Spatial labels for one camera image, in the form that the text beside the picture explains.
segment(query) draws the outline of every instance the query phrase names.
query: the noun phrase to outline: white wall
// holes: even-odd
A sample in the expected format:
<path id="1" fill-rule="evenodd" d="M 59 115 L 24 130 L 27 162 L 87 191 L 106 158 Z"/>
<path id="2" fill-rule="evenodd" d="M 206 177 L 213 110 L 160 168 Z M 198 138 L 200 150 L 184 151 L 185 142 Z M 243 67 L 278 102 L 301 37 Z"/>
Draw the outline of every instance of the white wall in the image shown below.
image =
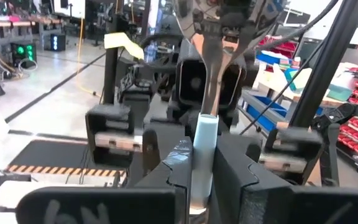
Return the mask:
<path id="1" fill-rule="evenodd" d="M 311 4 L 308 4 L 307 7 L 305 7 L 311 14 L 310 21 L 313 20 L 327 6 L 329 2 L 330 0 L 314 0 L 313 2 L 310 2 Z M 309 37 L 319 40 L 324 39 L 327 36 L 332 23 L 334 22 L 334 19 L 336 17 L 336 14 L 341 4 L 342 4 L 342 0 L 339 0 L 338 3 L 335 5 L 335 7 L 327 14 L 327 16 L 322 18 L 320 22 L 318 22 L 312 29 L 310 29 L 304 35 L 304 37 Z M 358 45 L 358 28 L 356 30 L 356 33 L 353 35 L 351 44 Z"/>
<path id="2" fill-rule="evenodd" d="M 68 0 L 68 3 L 73 5 L 71 14 L 74 18 L 85 19 L 85 0 Z M 53 0 L 53 10 L 70 16 L 70 8 L 61 8 L 60 0 Z"/>

